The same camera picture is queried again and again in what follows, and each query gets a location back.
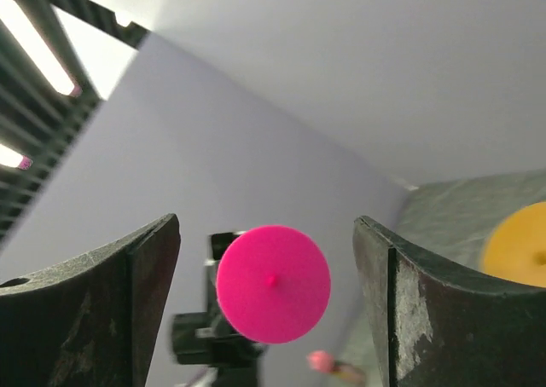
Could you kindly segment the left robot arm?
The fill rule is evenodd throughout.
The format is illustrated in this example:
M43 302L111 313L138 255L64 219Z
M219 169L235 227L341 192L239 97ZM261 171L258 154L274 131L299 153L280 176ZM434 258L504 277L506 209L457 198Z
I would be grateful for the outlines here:
M222 313L216 279L220 260L242 232L209 236L205 269L205 310L177 314L171 323L171 349L179 365L200 365L187 386L259 387L260 359L267 346L238 333Z

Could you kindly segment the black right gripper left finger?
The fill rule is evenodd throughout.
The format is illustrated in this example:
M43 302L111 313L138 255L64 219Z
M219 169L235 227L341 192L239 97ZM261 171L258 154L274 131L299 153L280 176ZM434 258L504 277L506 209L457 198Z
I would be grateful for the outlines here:
M144 386L177 264L167 214L1 285L3 386Z

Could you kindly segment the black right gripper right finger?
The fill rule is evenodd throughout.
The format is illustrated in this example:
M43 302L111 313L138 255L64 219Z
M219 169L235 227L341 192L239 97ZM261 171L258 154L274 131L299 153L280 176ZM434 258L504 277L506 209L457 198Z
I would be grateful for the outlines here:
M545 291L414 245L370 217L353 250L385 386L545 383Z

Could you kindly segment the pink wine glass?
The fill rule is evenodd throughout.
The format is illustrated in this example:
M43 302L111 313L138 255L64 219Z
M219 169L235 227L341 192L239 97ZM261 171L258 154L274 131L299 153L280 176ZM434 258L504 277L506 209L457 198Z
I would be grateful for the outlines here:
M238 236L223 254L216 293L227 322L262 344L303 337L321 320L331 294L327 260L297 229L270 225Z

